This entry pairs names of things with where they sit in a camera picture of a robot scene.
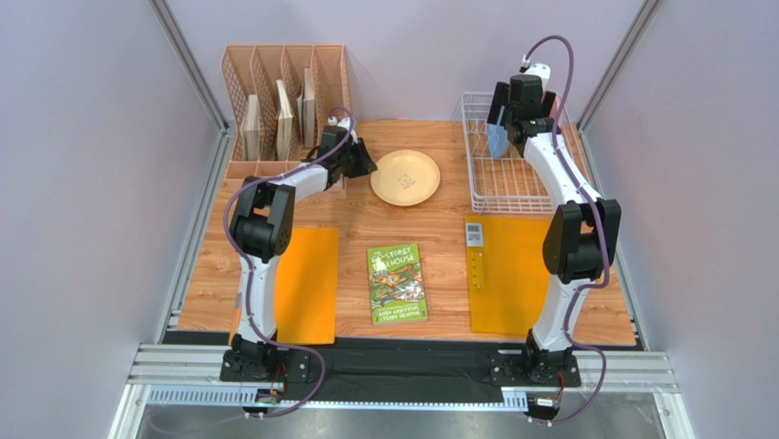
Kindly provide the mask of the blue plate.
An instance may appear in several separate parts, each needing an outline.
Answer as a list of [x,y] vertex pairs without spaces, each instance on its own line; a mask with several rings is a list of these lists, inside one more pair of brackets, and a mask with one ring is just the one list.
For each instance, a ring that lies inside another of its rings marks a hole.
[[504,105],[492,108],[487,118],[488,150],[493,159],[502,158],[509,147],[504,112]]

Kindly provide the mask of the cream yellow plate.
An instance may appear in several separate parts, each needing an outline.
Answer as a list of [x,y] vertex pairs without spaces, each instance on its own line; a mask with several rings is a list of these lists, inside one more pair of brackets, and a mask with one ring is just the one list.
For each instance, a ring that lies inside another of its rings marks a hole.
[[410,207],[429,199],[441,183],[438,165],[426,154],[398,150],[381,157],[370,175],[370,186],[381,200],[398,207]]

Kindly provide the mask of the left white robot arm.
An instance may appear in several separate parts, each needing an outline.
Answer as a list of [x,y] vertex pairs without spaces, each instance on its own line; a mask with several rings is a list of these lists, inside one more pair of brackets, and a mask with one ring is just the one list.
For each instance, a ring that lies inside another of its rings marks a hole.
[[231,198],[226,235],[241,262],[238,326],[222,360],[226,382],[271,382],[283,377],[288,346],[277,341],[276,282],[293,235],[295,205],[343,178],[367,176],[377,167],[353,129],[323,130],[314,157],[273,177],[247,177]]

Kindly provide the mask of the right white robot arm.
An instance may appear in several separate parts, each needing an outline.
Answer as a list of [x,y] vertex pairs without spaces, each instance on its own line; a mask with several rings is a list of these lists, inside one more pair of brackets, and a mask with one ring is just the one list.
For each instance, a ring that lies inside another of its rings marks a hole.
[[556,381],[572,370],[571,330],[582,299],[598,279],[609,277],[622,210],[587,182],[558,124],[562,106],[546,90],[542,66],[496,84],[486,119],[490,155],[515,148],[536,172],[555,205],[542,243],[550,284],[537,323],[528,332],[520,372],[533,383]]

